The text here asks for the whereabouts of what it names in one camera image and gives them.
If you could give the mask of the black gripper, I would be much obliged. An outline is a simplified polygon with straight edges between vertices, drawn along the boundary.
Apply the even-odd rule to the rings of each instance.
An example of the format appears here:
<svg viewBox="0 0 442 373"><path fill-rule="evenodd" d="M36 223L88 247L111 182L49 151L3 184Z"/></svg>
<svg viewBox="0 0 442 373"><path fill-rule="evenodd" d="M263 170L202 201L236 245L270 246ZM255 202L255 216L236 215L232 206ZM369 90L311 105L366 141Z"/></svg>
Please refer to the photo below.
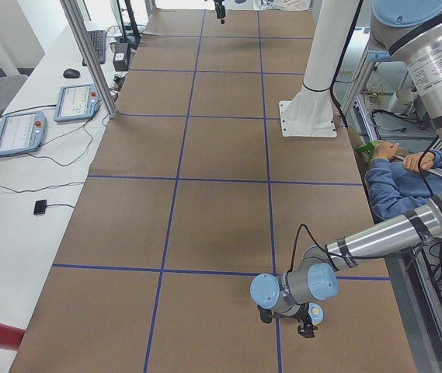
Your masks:
<svg viewBox="0 0 442 373"><path fill-rule="evenodd" d="M225 16L221 17L220 13L225 13L225 7L223 5L224 0L214 0L214 8L216 11L217 19L221 20L221 24L225 24Z"/></svg>
<svg viewBox="0 0 442 373"><path fill-rule="evenodd" d="M317 327L313 326L311 316L309 315L308 311L309 311L308 302L304 303L299 308L298 317L297 317L297 320L299 322L298 334L300 336L306 336L306 332L304 331L304 329L306 329L307 337L314 337Z"/></svg>

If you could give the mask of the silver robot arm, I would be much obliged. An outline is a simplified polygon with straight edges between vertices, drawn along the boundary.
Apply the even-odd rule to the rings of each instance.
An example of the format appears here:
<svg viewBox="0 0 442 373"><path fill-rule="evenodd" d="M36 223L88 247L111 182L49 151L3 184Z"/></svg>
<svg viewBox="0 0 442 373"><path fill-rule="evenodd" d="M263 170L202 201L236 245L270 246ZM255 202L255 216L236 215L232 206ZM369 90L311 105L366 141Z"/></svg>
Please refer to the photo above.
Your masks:
<svg viewBox="0 0 442 373"><path fill-rule="evenodd" d="M406 65L442 142L442 1L376 1L371 36L374 45ZM379 223L326 245L314 244L282 274L256 276L250 294L262 322L292 318L298 333L312 338L323 317L319 302L338 293L338 271L442 238L442 193L426 186L423 200L403 197L392 176L393 169L424 176L442 168L442 152L427 149L400 157L395 145L379 141L369 156L365 180Z"/></svg>

